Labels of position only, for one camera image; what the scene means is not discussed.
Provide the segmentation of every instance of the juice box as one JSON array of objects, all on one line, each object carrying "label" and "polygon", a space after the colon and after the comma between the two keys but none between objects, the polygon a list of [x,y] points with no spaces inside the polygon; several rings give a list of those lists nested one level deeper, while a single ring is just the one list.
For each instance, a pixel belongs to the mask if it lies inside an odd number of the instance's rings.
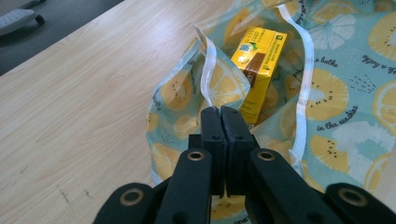
[{"label": "juice box", "polygon": [[247,124],[257,122],[286,37],[286,34],[250,26],[231,58],[250,83],[247,98],[239,108]]}]

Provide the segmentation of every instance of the reusable bag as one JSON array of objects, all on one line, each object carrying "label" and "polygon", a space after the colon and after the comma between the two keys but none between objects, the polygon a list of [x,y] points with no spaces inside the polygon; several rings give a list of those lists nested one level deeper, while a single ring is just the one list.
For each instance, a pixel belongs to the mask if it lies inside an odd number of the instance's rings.
[{"label": "reusable bag", "polygon": [[[396,161],[396,37],[385,25],[396,24],[394,5],[243,1],[196,24],[199,39],[159,83],[148,109],[154,182],[173,173],[189,134],[200,131],[202,109],[243,103],[249,83],[230,58],[255,25],[288,34],[260,124],[251,130],[260,146],[281,153],[319,191],[347,182],[395,209],[390,189],[396,185],[382,184]],[[244,202],[242,196],[213,197],[212,223],[247,223]]]}]

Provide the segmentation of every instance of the gray object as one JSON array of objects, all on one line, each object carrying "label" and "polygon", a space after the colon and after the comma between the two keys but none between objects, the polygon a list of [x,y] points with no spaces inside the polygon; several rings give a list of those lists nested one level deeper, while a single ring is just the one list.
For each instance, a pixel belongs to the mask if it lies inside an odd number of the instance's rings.
[{"label": "gray object", "polygon": [[6,35],[16,31],[27,22],[36,20],[38,24],[43,24],[44,18],[31,9],[15,9],[0,17],[0,35]]}]

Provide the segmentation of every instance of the wooden table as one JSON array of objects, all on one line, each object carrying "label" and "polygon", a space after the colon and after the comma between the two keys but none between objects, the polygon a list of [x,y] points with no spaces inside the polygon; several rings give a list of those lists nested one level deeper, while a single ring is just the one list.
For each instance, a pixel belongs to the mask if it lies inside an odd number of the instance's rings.
[{"label": "wooden table", "polygon": [[0,223],[91,223],[118,187],[152,184],[153,89],[231,2],[125,0],[0,77]]}]

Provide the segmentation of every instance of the white strap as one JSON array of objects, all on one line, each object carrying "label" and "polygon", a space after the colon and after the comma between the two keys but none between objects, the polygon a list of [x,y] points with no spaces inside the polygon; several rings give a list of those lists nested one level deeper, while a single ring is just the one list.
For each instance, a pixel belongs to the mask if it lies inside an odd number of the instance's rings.
[{"label": "white strap", "polygon": [[207,38],[201,32],[200,29],[196,28],[196,30],[205,47],[202,52],[205,56],[205,63],[201,75],[201,94],[205,97],[207,104],[209,106],[212,106],[212,101],[210,100],[209,97],[209,91],[210,91],[209,84],[210,84],[210,80],[212,79],[213,71],[215,70],[215,66],[216,66],[216,57],[217,57],[216,46],[209,38]]}]

